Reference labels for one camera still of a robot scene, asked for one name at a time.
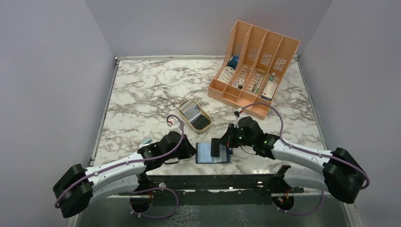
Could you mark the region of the blue leather card holder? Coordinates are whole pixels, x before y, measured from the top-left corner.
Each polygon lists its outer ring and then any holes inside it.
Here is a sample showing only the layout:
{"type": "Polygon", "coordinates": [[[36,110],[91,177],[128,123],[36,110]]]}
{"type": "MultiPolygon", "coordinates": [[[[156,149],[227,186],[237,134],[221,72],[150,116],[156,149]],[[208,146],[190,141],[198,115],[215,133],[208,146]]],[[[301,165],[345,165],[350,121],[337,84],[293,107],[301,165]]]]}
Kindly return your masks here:
{"type": "Polygon", "coordinates": [[[219,145],[219,148],[213,148],[211,142],[196,143],[196,164],[227,164],[231,161],[233,154],[232,148],[219,145]]]}

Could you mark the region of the dark grey credit card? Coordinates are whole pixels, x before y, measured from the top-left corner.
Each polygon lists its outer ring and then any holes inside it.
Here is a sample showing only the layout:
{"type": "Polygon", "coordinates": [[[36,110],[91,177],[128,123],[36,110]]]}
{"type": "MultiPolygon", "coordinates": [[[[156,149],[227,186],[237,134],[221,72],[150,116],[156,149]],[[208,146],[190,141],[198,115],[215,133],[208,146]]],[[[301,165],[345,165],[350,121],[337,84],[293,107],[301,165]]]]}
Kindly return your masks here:
{"type": "Polygon", "coordinates": [[[212,157],[220,157],[220,139],[218,138],[211,139],[210,155],[212,157]]]}

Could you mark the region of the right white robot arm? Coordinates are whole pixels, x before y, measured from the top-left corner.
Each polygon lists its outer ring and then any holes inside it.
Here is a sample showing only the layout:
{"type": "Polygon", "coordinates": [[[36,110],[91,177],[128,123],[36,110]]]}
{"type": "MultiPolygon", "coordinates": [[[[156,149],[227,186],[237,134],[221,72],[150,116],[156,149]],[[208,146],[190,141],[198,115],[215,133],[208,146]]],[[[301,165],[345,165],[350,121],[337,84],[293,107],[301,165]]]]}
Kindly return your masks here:
{"type": "Polygon", "coordinates": [[[229,148],[248,146],[258,156],[302,166],[290,167],[273,179],[278,192],[295,187],[314,188],[352,204],[366,181],[364,170],[347,150],[317,150],[286,143],[278,135],[264,133],[250,116],[240,119],[238,125],[229,124],[220,144],[229,148]]]}

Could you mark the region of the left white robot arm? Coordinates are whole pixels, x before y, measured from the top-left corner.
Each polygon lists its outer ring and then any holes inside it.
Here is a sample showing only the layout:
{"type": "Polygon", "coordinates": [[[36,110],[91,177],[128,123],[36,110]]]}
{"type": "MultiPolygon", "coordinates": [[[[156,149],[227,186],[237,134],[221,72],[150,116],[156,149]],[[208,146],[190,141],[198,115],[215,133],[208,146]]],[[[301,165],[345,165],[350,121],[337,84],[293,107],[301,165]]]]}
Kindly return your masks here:
{"type": "Polygon", "coordinates": [[[84,168],[71,166],[53,186],[55,207],[64,218],[84,211],[96,200],[135,191],[145,193],[152,183],[146,175],[170,159],[188,159],[196,154],[185,134],[169,132],[160,141],[141,147],[137,152],[111,163],[84,168]]]}

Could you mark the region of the credit cards in tray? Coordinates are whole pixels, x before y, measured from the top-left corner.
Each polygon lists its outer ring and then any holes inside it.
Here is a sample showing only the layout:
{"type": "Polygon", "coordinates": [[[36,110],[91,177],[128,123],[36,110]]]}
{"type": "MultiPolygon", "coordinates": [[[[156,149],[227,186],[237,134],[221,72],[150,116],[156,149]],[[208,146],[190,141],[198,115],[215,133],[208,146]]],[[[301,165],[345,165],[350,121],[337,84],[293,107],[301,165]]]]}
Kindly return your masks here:
{"type": "Polygon", "coordinates": [[[201,113],[200,107],[194,101],[187,101],[179,110],[184,115],[185,119],[197,130],[201,130],[210,124],[210,120],[201,113]]]}

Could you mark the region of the tan oval tray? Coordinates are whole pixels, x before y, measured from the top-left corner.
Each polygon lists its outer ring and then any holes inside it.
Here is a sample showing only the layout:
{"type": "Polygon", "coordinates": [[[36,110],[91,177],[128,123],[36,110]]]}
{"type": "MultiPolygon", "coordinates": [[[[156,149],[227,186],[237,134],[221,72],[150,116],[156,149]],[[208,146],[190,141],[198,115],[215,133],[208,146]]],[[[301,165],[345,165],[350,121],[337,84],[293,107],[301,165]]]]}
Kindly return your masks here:
{"type": "Polygon", "coordinates": [[[212,118],[193,99],[187,99],[178,106],[183,120],[197,134],[205,133],[212,126],[212,118]]]}

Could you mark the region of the small items in organizer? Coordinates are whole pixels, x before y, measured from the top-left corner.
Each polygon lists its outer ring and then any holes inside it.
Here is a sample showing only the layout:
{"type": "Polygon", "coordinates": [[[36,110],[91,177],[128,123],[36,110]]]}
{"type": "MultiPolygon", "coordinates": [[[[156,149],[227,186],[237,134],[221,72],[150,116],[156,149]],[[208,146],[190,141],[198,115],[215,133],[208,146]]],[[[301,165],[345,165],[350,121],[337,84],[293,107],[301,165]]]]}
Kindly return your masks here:
{"type": "Polygon", "coordinates": [[[238,89],[243,89],[245,85],[245,79],[239,77],[236,81],[232,81],[231,82],[231,86],[236,87],[238,89]]]}

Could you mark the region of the white red box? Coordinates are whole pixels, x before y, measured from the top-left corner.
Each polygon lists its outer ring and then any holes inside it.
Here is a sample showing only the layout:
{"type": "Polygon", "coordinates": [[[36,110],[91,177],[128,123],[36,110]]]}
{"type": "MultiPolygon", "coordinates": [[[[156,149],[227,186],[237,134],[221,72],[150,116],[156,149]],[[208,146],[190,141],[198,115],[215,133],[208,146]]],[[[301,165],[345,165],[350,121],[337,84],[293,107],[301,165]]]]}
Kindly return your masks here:
{"type": "Polygon", "coordinates": [[[278,87],[277,83],[273,81],[268,81],[262,92],[262,96],[267,99],[272,99],[276,92],[277,87],[278,87]]]}

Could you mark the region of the blue round container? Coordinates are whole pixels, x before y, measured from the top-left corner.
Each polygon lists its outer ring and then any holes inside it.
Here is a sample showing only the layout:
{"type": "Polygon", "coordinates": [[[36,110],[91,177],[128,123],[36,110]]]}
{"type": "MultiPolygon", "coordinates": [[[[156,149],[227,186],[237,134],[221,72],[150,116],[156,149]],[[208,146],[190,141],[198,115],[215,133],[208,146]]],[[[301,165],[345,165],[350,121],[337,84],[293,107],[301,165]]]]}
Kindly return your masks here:
{"type": "Polygon", "coordinates": [[[236,69],[239,61],[239,56],[233,55],[230,60],[227,63],[228,67],[231,67],[232,69],[236,69]]]}

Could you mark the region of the orange desk organizer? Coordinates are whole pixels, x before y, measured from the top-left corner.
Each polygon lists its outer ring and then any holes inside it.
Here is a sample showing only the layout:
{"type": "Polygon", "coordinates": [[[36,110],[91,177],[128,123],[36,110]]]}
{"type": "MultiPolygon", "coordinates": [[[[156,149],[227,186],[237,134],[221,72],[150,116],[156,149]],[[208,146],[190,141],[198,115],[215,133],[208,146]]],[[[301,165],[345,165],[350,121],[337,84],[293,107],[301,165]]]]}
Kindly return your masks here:
{"type": "Polygon", "coordinates": [[[290,62],[297,52],[300,41],[276,32],[236,21],[231,29],[226,54],[222,66],[212,79],[208,96],[231,107],[245,107],[245,113],[263,120],[278,91],[290,62]],[[233,55],[239,56],[235,73],[230,83],[218,80],[233,55]],[[273,82],[278,84],[272,99],[262,96],[262,92],[272,73],[273,82]],[[245,79],[243,89],[231,86],[239,77],[245,79]]]}

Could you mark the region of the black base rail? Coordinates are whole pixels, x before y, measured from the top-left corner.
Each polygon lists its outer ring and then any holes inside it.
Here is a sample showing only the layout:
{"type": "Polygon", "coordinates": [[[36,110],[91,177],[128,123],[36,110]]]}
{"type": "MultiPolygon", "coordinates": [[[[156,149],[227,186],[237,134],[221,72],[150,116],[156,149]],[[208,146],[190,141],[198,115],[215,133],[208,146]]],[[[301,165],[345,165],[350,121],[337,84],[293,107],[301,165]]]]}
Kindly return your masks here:
{"type": "Polygon", "coordinates": [[[139,182],[139,194],[123,193],[134,205],[271,205],[273,195],[304,192],[284,186],[273,174],[148,175],[139,182]]]}

